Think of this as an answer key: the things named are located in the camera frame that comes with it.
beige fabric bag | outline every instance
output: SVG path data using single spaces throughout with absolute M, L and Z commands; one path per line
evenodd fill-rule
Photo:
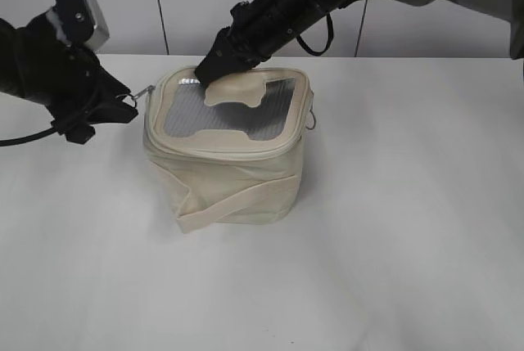
M 187 68 L 147 102 L 144 147 L 183 232 L 283 218 L 299 189 L 313 104 L 298 70 L 252 70 L 204 90 Z

white tabletop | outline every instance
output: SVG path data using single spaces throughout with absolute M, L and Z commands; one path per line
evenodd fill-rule
M 133 90 L 184 56 L 104 56 Z M 524 349 L 524 86 L 505 60 L 275 59 L 316 92 L 271 226 L 175 225 L 142 119 L 0 150 L 0 349 Z M 2 96 L 0 137 L 42 130 Z

white wall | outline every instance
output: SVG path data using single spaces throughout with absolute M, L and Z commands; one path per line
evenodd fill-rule
M 229 10 L 241 0 L 161 0 L 172 54 L 207 53 L 218 30 L 231 22 Z M 165 53 L 156 0 L 99 0 L 111 28 L 102 49 L 115 53 Z M 53 0 L 0 0 L 0 16 L 24 25 Z M 328 56 L 353 56 L 363 3 L 334 12 L 336 41 Z M 326 25 L 319 23 L 305 38 L 322 49 Z M 508 24 L 440 1 L 409 7 L 388 0 L 368 6 L 361 56 L 507 56 Z M 305 56 L 293 42 L 282 56 Z

beige handle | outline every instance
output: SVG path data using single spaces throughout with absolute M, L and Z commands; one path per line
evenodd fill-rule
M 281 195 L 296 189 L 300 182 L 300 177 L 293 176 L 276 181 L 264 182 L 260 185 L 250 187 L 233 196 L 226 198 L 216 204 L 194 214 L 186 214 L 178 218 L 178 224 L 182 232 L 189 233 L 234 214 L 239 210 L 249 208 L 261 201 L 267 200 L 270 196 Z

metal ring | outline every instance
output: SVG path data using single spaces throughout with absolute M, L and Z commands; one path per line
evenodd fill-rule
M 115 99 L 125 99 L 125 98 L 129 98 L 133 101 L 133 108 L 135 110 L 138 109 L 138 101 L 137 101 L 137 98 L 133 95 L 131 95 L 130 93 L 125 93 L 123 95 L 118 95 L 117 97 L 115 97 Z
M 311 127 L 306 126 L 305 128 L 307 128 L 309 131 L 311 131 L 311 130 L 315 130 L 317 128 L 317 115 L 314 114 L 313 107 L 311 107 L 311 110 L 309 110 L 309 113 L 313 117 L 313 126 L 311 126 Z

